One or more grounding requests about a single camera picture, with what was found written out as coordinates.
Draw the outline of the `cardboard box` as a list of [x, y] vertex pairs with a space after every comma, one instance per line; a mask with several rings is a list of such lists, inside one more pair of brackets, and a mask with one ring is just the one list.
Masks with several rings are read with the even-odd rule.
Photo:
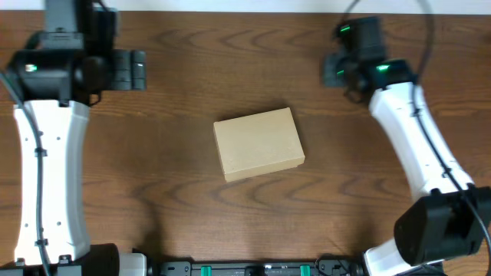
[[215, 122], [213, 130], [227, 182], [292, 169], [305, 161], [288, 107]]

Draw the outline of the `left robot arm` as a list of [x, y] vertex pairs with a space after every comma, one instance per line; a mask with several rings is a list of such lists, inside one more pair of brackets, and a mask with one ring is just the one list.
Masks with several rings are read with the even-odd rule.
[[145, 90], [146, 55], [118, 50], [117, 11], [101, 1], [47, 0], [44, 29], [16, 51], [1, 81], [21, 144], [21, 225], [3, 275], [146, 276], [138, 251], [95, 245], [82, 201], [84, 138], [106, 90]]

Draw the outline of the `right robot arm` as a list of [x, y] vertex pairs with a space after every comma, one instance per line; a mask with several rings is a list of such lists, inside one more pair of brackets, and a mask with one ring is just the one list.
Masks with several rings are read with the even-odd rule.
[[490, 243], [490, 190], [460, 166], [434, 122], [420, 74], [390, 59], [376, 17], [342, 20], [338, 50], [327, 56], [323, 80], [366, 104], [405, 172], [412, 206], [393, 236], [363, 255], [367, 275], [440, 275], [447, 260], [476, 254]]

